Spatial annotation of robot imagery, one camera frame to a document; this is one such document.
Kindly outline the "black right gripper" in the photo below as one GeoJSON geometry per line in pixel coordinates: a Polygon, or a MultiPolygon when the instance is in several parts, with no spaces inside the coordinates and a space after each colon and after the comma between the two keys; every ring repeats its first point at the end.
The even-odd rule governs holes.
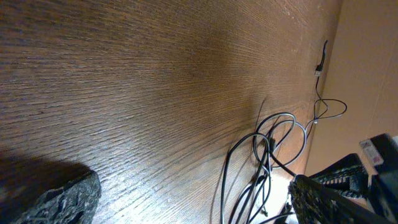
{"type": "Polygon", "coordinates": [[[374,212],[397,222],[397,136],[387,133],[359,143],[376,171],[368,173],[356,153],[348,154],[309,178],[347,198],[365,198],[374,212]]]}

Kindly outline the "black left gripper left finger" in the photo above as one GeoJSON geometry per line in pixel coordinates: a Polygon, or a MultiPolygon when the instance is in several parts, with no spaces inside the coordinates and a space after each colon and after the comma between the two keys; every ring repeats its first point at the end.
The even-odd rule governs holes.
{"type": "Polygon", "coordinates": [[[101,197],[96,172],[89,171],[60,188],[42,194],[25,212],[12,220],[19,224],[91,224],[101,197]]]}

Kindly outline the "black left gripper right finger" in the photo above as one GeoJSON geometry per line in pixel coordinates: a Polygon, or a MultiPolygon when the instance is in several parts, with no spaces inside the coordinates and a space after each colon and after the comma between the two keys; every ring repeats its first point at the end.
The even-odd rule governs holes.
{"type": "Polygon", "coordinates": [[[289,194],[299,224],[391,224],[305,175],[295,177],[289,194]]]}

